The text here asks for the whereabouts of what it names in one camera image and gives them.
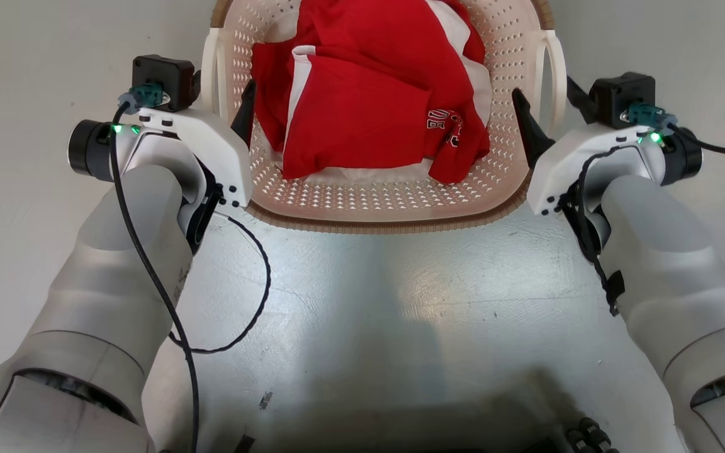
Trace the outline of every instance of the folded red garment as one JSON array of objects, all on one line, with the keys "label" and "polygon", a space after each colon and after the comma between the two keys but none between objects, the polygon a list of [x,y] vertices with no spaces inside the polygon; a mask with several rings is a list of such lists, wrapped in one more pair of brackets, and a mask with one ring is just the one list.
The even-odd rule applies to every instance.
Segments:
[{"label": "folded red garment", "polygon": [[[465,9],[444,1],[471,28]],[[483,63],[472,31],[464,55]],[[296,63],[308,66],[298,74],[296,46],[314,46]],[[256,115],[284,152],[285,178],[430,157],[431,177],[455,183],[488,152],[469,75],[425,0],[304,0],[296,37],[257,43],[252,63]],[[448,118],[439,122],[440,111]]]}]

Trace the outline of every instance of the perforated basket wall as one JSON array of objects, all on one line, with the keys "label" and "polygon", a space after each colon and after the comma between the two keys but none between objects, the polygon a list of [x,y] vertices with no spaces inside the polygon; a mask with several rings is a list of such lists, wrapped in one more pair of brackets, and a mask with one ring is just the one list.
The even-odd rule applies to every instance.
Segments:
[{"label": "perforated basket wall", "polygon": [[[392,234],[475,227],[509,214],[524,201],[529,168],[516,124],[511,92],[539,92],[538,34],[553,29],[547,0],[461,0],[486,44],[492,76],[492,114],[487,129],[491,152],[460,184],[435,180],[388,184],[316,184],[285,181],[254,125],[250,147],[256,184],[247,211],[279,227],[316,232]],[[251,49],[276,18],[299,8],[300,0],[225,0],[212,17],[217,40],[216,80],[204,74],[207,108],[233,118],[250,80]]]}]

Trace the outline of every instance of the brown basket rim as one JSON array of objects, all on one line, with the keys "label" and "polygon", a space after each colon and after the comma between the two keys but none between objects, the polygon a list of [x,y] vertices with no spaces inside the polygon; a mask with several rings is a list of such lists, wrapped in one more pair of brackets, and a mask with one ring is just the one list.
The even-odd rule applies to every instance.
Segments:
[{"label": "brown basket rim", "polygon": [[[555,29],[553,11],[550,9],[548,0],[530,0],[542,30]],[[228,9],[231,8],[233,0],[218,0],[214,6],[211,18],[211,28],[223,28],[228,16]],[[448,232],[448,230],[460,230],[463,228],[481,227],[494,221],[500,220],[511,214],[521,206],[527,198],[527,187],[530,184],[531,171],[527,177],[511,195],[511,198],[504,201],[491,210],[480,214],[467,215],[464,217],[432,219],[425,221],[394,221],[393,223],[368,223],[367,221],[322,221],[307,218],[295,218],[286,215],[279,215],[266,210],[254,203],[248,203],[245,209],[248,214],[256,217],[259,221],[273,225],[274,227],[287,228],[290,230],[304,230],[304,232],[340,233],[349,235],[403,235],[412,233]]]}]

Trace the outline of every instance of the white fabric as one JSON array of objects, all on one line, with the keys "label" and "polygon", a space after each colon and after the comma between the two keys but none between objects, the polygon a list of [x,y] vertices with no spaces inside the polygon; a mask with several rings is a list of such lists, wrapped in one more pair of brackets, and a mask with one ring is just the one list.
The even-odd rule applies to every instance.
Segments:
[{"label": "white fabric", "polygon": [[[472,89],[474,89],[473,101],[475,103],[475,111],[483,122],[488,124],[488,119],[492,114],[492,78],[488,73],[488,69],[483,64],[469,60],[463,55],[463,48],[469,41],[469,26],[457,13],[446,3],[438,0],[426,0],[427,5],[435,14],[438,22],[444,29],[447,40],[456,54],[461,59],[466,73],[469,75]],[[294,36],[296,34],[297,18],[291,17],[292,14],[286,14],[283,20],[276,21],[276,25],[271,28],[276,29],[276,37],[270,36],[273,40],[281,40],[281,37]],[[295,69],[293,74],[293,89],[290,92],[290,102],[287,114],[287,132],[290,130],[290,121],[293,119],[298,101],[300,100],[307,79],[310,77],[312,64],[307,55],[315,54],[315,46],[298,46],[293,49],[293,59],[295,60]],[[287,152],[287,135],[284,138],[284,152]],[[276,167],[282,168],[284,163],[284,152],[277,155],[271,152],[271,160]],[[405,167],[397,167],[396,169],[341,169],[340,167],[328,167],[318,173],[314,173],[305,178],[308,182],[314,183],[343,183],[343,182],[364,182],[366,184],[388,183],[388,182],[407,182],[407,181],[423,181],[429,177],[429,167],[432,166],[431,159],[425,159],[418,164],[407,165]]]}]

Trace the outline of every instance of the white basket handle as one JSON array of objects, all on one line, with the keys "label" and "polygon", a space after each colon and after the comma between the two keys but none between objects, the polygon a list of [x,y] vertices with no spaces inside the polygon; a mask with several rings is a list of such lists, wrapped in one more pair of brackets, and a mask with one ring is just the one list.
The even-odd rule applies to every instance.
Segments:
[{"label": "white basket handle", "polygon": [[[201,97],[205,111],[228,118],[227,75],[225,74],[225,46],[223,46],[223,28],[209,29],[203,46],[203,67],[201,68]],[[216,76],[216,95],[214,77]]]},{"label": "white basket handle", "polygon": [[556,127],[564,120],[566,109],[566,64],[561,42],[556,37],[555,30],[533,31],[527,34],[529,44],[536,44],[536,85],[533,87],[531,100],[531,113],[538,120],[541,109],[541,84],[544,77],[544,51],[550,56],[550,72],[553,75],[553,117],[547,129],[547,135],[552,135]]}]

